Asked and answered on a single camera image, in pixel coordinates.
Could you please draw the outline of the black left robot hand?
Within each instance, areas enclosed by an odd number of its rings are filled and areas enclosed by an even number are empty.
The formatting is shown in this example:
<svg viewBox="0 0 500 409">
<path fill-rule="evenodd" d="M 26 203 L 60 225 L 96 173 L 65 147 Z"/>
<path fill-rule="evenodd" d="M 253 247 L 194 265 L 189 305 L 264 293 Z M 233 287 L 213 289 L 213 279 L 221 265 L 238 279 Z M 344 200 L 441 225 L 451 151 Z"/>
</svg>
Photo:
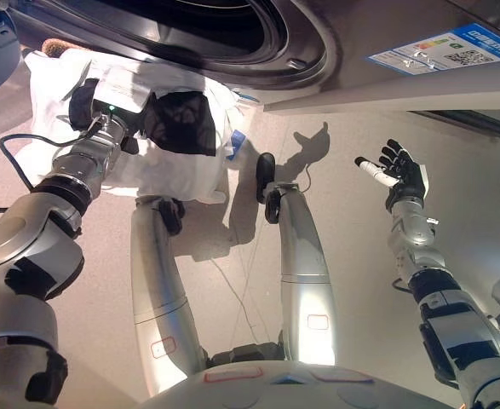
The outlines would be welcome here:
<svg viewBox="0 0 500 409">
<path fill-rule="evenodd" d="M 126 129 L 121 150 L 135 155 L 139 152 L 135 135 L 142 133 L 141 123 L 151 89 L 132 83 L 133 76 L 122 70 L 109 70 L 102 78 L 86 78 L 72 92 L 68 105 L 69 124 L 73 130 L 84 131 L 100 115 L 116 119 Z"/>
</svg>

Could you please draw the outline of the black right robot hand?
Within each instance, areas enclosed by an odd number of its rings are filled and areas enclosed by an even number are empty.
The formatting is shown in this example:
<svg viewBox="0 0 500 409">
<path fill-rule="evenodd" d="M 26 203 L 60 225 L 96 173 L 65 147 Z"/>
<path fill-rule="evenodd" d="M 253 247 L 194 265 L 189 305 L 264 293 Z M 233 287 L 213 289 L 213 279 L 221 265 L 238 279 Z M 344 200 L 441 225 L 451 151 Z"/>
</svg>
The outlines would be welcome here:
<svg viewBox="0 0 500 409">
<path fill-rule="evenodd" d="M 426 167 L 416 162 L 396 140 L 388 139 L 381 150 L 379 164 L 364 157 L 357 157 L 354 163 L 360 170 L 388 188 L 385 201 L 388 212 L 392 212 L 394 205 L 403 199 L 411 199 L 421 206 L 424 205 L 429 189 Z"/>
</svg>

